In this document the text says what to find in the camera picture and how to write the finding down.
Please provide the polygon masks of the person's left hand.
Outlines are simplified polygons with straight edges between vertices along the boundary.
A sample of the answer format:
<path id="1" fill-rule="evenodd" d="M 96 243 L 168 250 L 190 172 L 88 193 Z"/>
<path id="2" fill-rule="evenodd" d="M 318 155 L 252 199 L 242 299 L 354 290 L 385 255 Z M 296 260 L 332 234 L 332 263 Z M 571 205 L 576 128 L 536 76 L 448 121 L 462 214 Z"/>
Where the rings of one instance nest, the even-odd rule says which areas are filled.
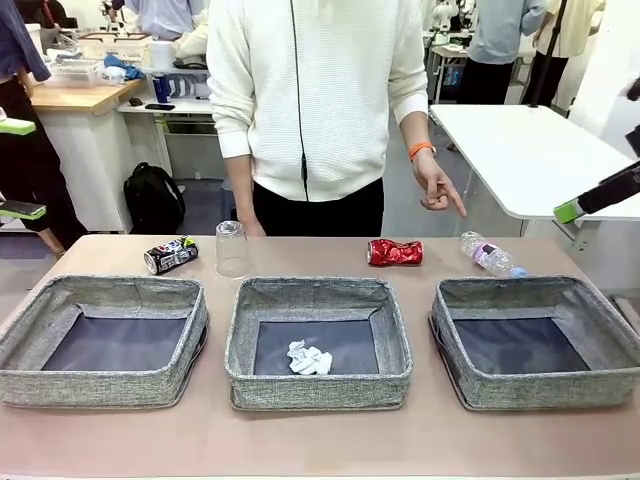
<path id="1" fill-rule="evenodd" d="M 452 181 L 437 163 L 433 151 L 424 148 L 411 157 L 414 177 L 424 194 L 422 206 L 430 211 L 453 208 L 462 218 L 467 216 L 464 203 Z"/>

